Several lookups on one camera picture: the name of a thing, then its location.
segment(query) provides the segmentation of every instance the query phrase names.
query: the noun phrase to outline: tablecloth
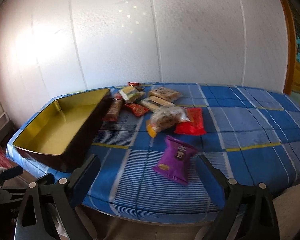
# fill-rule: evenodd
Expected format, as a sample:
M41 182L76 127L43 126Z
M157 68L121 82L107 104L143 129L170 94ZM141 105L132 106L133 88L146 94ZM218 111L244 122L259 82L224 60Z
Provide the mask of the tablecloth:
M198 178L194 158L188 186L152 170L164 152L167 134L195 146L227 178L241 184L264 182L272 193L279 193L300 178L300 107L288 96L242 86L148 83L143 87L148 92L160 86L182 93L176 105L202 108L207 134L178 135L169 129L153 139L146 132L150 113L138 118L122 110L118 122L103 123L87 153L100 158L101 170L83 204L110 215L147 222L214 220L218 207L211 203ZM112 93L120 88L110 87ZM56 180L68 177L36 160L22 158L12 145L38 113L9 141L6 156L35 177L47 173Z

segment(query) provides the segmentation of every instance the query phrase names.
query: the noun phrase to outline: transparent plastic bag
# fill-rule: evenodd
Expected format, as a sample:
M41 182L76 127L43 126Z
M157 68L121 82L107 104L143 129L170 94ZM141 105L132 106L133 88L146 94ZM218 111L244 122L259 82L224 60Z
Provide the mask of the transparent plastic bag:
M162 107L151 115L147 124L147 131L151 137L180 122L191 122L187 109L181 106Z

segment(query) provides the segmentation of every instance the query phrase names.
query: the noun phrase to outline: door glass panel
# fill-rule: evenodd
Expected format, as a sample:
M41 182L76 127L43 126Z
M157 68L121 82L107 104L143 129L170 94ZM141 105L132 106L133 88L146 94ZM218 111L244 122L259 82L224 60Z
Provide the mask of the door glass panel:
M296 61L300 64L300 24L294 19L294 27L296 29L296 46L297 46L297 54Z

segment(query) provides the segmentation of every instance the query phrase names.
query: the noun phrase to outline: door frame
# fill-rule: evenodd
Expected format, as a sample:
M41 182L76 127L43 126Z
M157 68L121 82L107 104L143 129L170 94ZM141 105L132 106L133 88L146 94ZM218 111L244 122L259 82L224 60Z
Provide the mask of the door frame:
M280 0L280 2L282 4L282 9L284 12L284 17L287 25L287 34L288 34L288 65L287 65L287 74L284 83L283 93L290 96L292 92L293 74L294 74L295 59L297 54L295 28L293 23L294 17L288 0Z

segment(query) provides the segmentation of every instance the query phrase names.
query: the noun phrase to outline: yellow label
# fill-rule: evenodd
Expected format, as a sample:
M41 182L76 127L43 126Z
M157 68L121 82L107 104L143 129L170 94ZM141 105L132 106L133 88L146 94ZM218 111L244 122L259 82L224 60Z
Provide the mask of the yellow label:
M164 171L167 171L167 170L170 169L168 165L165 165L165 164L162 164L162 163L159 164L159 168L162 169L162 170L164 170Z

